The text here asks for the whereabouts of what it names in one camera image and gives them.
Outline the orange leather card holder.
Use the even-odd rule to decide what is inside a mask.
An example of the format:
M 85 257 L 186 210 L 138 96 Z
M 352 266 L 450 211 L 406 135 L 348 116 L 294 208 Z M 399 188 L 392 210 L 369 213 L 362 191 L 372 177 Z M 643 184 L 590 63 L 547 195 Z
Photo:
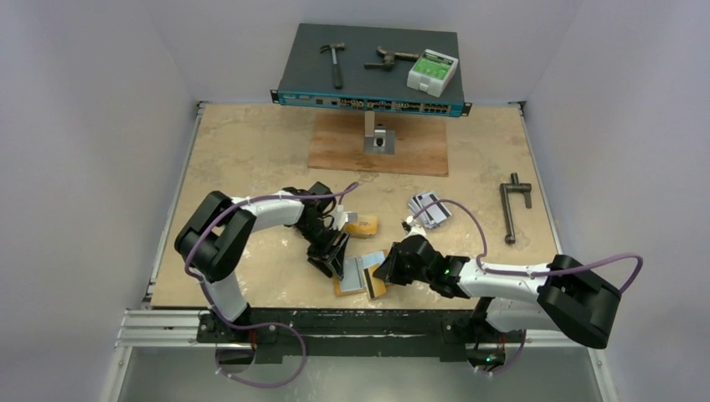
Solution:
M 363 270 L 375 266 L 379 267 L 386 259 L 388 252 L 378 250 L 365 255 L 348 256 L 344 260 L 344 277 L 333 280 L 334 293 L 336 297 L 364 294 L 367 296 L 363 284 Z M 393 286 L 387 284 L 387 290 Z

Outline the gold credit card stack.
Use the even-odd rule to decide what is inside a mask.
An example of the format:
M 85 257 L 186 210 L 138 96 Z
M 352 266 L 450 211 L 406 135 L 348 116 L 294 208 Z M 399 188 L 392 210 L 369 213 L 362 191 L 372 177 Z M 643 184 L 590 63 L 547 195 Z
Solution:
M 346 222 L 342 230 L 354 238 L 373 238 L 378 233 L 378 217 L 376 215 L 359 214 L 354 221 Z

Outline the white credit card stack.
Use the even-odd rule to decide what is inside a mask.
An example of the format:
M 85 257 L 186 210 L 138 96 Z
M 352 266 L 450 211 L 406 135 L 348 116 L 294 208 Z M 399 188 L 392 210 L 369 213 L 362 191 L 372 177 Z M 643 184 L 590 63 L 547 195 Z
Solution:
M 417 220 L 428 230 L 437 229 L 450 217 L 450 210 L 443 204 L 436 204 L 438 195 L 433 191 L 424 191 L 412 196 L 408 201 L 409 211 L 417 215 Z

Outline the single gold credit card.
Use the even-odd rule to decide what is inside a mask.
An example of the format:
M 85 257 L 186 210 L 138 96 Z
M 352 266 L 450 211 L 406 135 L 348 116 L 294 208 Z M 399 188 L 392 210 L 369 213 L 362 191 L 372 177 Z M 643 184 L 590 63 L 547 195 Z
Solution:
M 363 270 L 363 284 L 369 300 L 377 299 L 387 292 L 386 282 L 374 275 L 376 270 L 375 266 Z

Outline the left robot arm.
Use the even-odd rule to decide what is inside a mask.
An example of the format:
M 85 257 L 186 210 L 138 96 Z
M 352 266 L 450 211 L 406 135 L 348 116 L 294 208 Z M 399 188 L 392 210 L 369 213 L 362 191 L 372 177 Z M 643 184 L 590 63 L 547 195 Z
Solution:
M 250 236 L 276 226 L 295 229 L 308 243 L 307 261 L 328 278 L 344 277 L 344 255 L 349 234 L 342 199 L 357 187 L 351 183 L 334 193 L 326 184 L 309 189 L 286 187 L 257 197 L 233 198 L 209 193 L 178 232 L 174 249 L 184 271 L 196 279 L 218 318 L 217 331 L 237 343 L 258 328 L 240 290 L 236 268 Z

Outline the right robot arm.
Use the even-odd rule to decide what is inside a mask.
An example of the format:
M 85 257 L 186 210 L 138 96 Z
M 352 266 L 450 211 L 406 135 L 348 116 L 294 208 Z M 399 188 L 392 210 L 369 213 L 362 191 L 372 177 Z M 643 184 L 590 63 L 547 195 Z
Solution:
M 470 319 L 472 334 L 489 341 L 500 332 L 559 331 L 587 348 L 604 349 L 622 292 L 568 255 L 548 263 L 506 265 L 442 255 L 422 235 L 395 242 L 374 277 L 406 286 L 415 281 L 447 298 L 488 298 Z

